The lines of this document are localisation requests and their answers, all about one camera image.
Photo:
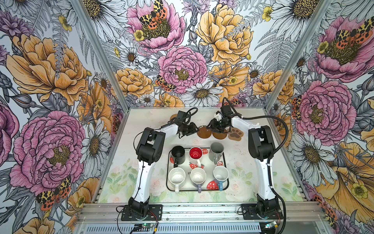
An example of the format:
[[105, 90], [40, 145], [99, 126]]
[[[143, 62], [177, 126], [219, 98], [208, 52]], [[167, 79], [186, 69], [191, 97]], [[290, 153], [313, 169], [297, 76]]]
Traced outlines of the red interior white mug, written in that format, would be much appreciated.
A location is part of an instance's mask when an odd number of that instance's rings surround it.
[[198, 168], [202, 168], [202, 156], [203, 151], [200, 147], [192, 147], [189, 150], [190, 162], [196, 165]]

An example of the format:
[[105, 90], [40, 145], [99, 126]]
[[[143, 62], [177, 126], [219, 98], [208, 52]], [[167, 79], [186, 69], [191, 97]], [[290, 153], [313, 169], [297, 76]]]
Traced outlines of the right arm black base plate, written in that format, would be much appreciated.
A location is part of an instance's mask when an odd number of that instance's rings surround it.
[[283, 219], [283, 212], [279, 205], [264, 205], [262, 203], [257, 204], [243, 204], [240, 208], [243, 219]]

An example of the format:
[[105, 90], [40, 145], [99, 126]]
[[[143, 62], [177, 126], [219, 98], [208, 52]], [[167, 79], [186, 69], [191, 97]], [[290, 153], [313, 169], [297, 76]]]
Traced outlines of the green circuit board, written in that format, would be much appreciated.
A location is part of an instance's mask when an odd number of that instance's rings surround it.
[[148, 232], [148, 231], [156, 231], [157, 224], [155, 223], [142, 223], [142, 224], [135, 224], [133, 231], [135, 232]]
[[272, 228], [277, 228], [277, 227], [278, 227], [278, 223], [276, 221], [269, 222], [264, 226], [264, 228], [266, 229], [272, 229]]

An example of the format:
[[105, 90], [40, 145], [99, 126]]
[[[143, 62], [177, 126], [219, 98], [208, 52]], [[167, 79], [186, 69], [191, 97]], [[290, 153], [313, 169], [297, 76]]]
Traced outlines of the aluminium corner post left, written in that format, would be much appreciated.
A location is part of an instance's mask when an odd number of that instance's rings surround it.
[[130, 108], [126, 101], [125, 96], [123, 95], [123, 91], [121, 87], [119, 86], [119, 83], [115, 77], [114, 71], [112, 69], [112, 66], [106, 56], [105, 50], [102, 47], [100, 38], [98, 34], [96, 33], [96, 29], [91, 22], [91, 19], [88, 15], [88, 12], [84, 6], [84, 3], [82, 1], [72, 1], [73, 9], [76, 11], [76, 14], [78, 16], [79, 21], [81, 22], [84, 32], [87, 35], [91, 45], [93, 46], [93, 49], [95, 50], [96, 55], [99, 58], [99, 61], [104, 69], [104, 72], [106, 73], [114, 92], [117, 96], [118, 101], [121, 104], [122, 109], [126, 114], [129, 113]]

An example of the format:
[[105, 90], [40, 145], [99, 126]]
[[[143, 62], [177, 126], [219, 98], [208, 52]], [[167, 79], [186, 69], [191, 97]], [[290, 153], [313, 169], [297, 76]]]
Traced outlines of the black mug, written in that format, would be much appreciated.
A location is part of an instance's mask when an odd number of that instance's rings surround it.
[[185, 148], [183, 146], [174, 146], [171, 150], [171, 158], [173, 159], [173, 167], [176, 168], [182, 165], [185, 160]]

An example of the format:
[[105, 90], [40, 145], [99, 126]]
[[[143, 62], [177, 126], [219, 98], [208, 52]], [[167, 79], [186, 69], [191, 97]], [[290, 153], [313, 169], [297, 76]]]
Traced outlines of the scratched dark brown wooden coaster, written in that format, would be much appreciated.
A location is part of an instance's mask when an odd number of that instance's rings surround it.
[[199, 127], [199, 131], [197, 132], [198, 137], [202, 139], [207, 139], [212, 135], [212, 131], [208, 129], [205, 125]]

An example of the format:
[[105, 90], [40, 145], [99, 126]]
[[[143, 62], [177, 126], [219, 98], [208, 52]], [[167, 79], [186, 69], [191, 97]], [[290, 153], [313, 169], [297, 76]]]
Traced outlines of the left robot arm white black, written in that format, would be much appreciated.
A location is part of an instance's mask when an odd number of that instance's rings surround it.
[[135, 190], [127, 205], [127, 213], [137, 219], [145, 219], [151, 212], [150, 184], [154, 166], [162, 156], [165, 139], [178, 135], [180, 138], [199, 131], [191, 117], [198, 112], [197, 107], [187, 112], [179, 111], [177, 116], [157, 129], [146, 127], [140, 134], [137, 146], [134, 146], [138, 159], [138, 176]]

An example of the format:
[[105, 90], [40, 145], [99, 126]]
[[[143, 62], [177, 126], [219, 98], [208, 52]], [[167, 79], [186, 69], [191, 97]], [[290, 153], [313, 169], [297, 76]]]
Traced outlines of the plain brown wooden coaster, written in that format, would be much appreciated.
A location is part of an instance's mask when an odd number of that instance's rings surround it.
[[222, 139], [225, 139], [227, 137], [227, 133], [217, 133], [217, 132], [212, 132], [212, 135], [218, 139], [218, 140], [222, 140]]

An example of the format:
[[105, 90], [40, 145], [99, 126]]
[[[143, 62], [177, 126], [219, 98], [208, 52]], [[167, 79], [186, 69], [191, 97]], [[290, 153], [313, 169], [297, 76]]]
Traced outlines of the grey mug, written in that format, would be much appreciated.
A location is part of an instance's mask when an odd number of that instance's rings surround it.
[[214, 142], [210, 145], [209, 149], [209, 159], [217, 165], [217, 163], [220, 161], [222, 155], [224, 152], [224, 146], [223, 144], [219, 142]]

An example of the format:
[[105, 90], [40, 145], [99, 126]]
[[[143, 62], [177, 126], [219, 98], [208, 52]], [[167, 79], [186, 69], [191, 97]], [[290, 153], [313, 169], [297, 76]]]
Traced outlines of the aluminium corner post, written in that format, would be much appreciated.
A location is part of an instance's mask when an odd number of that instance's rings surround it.
[[268, 111], [275, 102], [275, 100], [278, 98], [280, 92], [282, 91], [282, 88], [284, 87], [285, 83], [287, 82], [289, 76], [292, 73], [292, 70], [299, 58], [300, 53], [306, 47], [316, 28], [320, 25], [320, 22], [322, 21], [322, 18], [326, 14], [331, 3], [331, 0], [319, 1], [318, 5], [316, 6], [315, 12], [312, 14], [310, 22], [307, 24], [307, 27], [305, 28], [305, 32], [301, 34], [300, 40], [297, 43], [294, 51], [292, 52], [291, 57], [287, 62], [278, 83], [275, 85], [274, 90], [272, 91], [271, 95], [269, 96], [269, 99], [265, 104], [265, 110]]
[[99, 61], [104, 69], [104, 72], [106, 73], [114, 92], [117, 96], [118, 101], [121, 104], [122, 109], [126, 114], [129, 113], [130, 108], [126, 101], [125, 96], [123, 95], [123, 91], [121, 87], [119, 86], [119, 83], [115, 77], [114, 71], [112, 69], [112, 66], [106, 56], [105, 50], [102, 47], [100, 38], [98, 34], [96, 33], [96, 29], [91, 22], [91, 19], [88, 15], [88, 12], [84, 6], [84, 3], [82, 1], [72, 1], [73, 9], [76, 11], [76, 14], [78, 16], [79, 21], [81, 22], [84, 32], [87, 35], [91, 45], [93, 46], [93, 49], [95, 50], [96, 55], [99, 58]]

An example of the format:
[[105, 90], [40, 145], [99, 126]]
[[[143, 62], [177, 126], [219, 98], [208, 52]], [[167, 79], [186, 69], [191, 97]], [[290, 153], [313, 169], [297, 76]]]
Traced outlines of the green circuit board right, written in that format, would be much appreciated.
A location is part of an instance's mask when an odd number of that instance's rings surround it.
[[278, 227], [278, 223], [276, 221], [269, 222], [264, 226], [264, 228], [266, 229], [272, 229], [272, 228], [277, 228], [277, 227]]

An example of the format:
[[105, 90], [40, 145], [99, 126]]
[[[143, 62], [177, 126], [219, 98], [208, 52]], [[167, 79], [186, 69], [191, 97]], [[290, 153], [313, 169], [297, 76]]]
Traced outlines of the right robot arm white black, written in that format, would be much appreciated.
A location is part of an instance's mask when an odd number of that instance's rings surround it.
[[223, 133], [227, 128], [237, 128], [248, 136], [248, 151], [255, 160], [259, 179], [257, 193], [256, 214], [261, 218], [268, 218], [280, 208], [279, 195], [274, 190], [272, 160], [281, 146], [276, 147], [271, 128], [260, 125], [254, 120], [274, 119], [275, 116], [257, 116], [245, 118], [230, 105], [222, 105], [214, 115], [207, 128], [216, 133]]

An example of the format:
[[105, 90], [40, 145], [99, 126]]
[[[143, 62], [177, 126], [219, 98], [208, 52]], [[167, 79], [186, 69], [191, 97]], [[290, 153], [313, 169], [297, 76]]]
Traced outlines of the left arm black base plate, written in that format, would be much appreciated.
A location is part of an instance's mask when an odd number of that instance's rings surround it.
[[160, 221], [162, 212], [163, 205], [126, 206], [120, 212], [120, 219], [121, 221]]

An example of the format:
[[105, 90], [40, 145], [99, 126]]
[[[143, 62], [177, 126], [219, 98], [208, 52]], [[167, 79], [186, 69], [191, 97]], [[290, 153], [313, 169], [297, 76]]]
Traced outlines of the cork paw print coaster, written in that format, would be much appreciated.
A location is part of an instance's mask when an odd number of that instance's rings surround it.
[[244, 133], [240, 129], [235, 127], [232, 127], [230, 132], [228, 133], [228, 138], [234, 141], [241, 141], [243, 136]]

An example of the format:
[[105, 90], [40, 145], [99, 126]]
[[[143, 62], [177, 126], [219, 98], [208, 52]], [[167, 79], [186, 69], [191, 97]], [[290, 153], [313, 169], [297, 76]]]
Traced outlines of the round woven rattan coaster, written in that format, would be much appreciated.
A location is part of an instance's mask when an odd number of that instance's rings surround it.
[[172, 115], [171, 117], [170, 117], [170, 121], [173, 121], [173, 120], [175, 120], [177, 118], [177, 114], [174, 114], [174, 115]]

